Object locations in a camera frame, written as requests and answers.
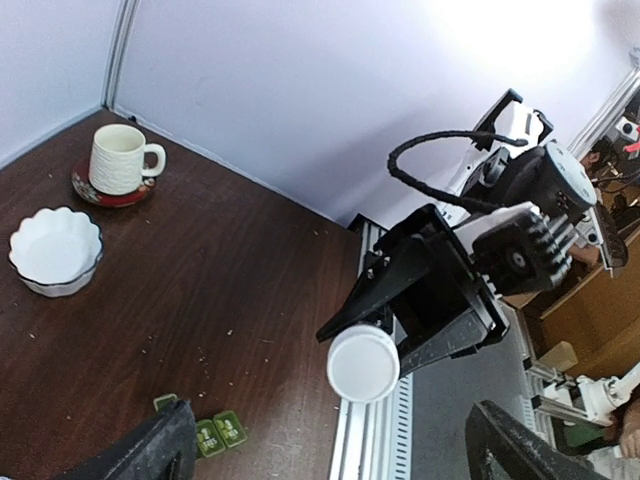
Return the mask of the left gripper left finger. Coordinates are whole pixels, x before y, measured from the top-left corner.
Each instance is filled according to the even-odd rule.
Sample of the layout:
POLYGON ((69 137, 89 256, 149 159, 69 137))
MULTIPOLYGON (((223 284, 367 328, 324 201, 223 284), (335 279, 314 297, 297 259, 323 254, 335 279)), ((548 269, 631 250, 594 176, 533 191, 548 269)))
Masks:
POLYGON ((198 447, 188 401, 173 401, 154 417, 57 479, 192 479, 198 447))

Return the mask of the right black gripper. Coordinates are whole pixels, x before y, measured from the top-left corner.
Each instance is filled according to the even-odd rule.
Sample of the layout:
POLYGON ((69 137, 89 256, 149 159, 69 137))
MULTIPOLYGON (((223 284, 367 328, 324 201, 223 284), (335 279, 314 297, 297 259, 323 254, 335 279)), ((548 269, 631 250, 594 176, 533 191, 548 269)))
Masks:
POLYGON ((401 377, 497 344, 510 328, 431 204, 395 225, 365 254, 363 272, 343 306, 316 332, 317 341, 336 337, 381 307, 405 332, 397 344, 401 377))

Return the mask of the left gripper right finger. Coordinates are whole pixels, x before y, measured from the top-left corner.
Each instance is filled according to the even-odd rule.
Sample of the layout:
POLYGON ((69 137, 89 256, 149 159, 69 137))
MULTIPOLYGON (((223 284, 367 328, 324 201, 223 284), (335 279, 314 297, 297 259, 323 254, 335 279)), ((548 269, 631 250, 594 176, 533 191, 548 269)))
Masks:
POLYGON ((465 424, 473 479, 600 479, 590 467, 556 451, 495 403, 473 405, 465 424))

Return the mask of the green weekly pill organizer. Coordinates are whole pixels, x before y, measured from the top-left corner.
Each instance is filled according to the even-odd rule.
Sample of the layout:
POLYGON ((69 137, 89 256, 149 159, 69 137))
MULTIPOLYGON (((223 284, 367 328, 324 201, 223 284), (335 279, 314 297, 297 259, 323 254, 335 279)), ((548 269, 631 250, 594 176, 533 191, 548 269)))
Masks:
POLYGON ((212 418, 196 421, 197 458, 210 458, 248 440, 236 414, 223 411, 212 418))

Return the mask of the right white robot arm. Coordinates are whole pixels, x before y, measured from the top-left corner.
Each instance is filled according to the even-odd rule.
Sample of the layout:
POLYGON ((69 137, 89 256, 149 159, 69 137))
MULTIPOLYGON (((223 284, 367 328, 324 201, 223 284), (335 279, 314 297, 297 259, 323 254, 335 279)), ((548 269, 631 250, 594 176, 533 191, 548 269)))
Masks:
POLYGON ((394 347, 408 375, 447 357, 498 343, 509 328, 503 296, 549 291, 572 266, 577 223, 597 202, 582 164, 551 138, 552 124, 508 90, 465 133, 470 147, 456 180, 437 189, 400 167, 400 156, 448 130, 402 143, 390 175, 429 201, 368 251, 342 308, 319 341, 395 318, 405 338, 394 347))

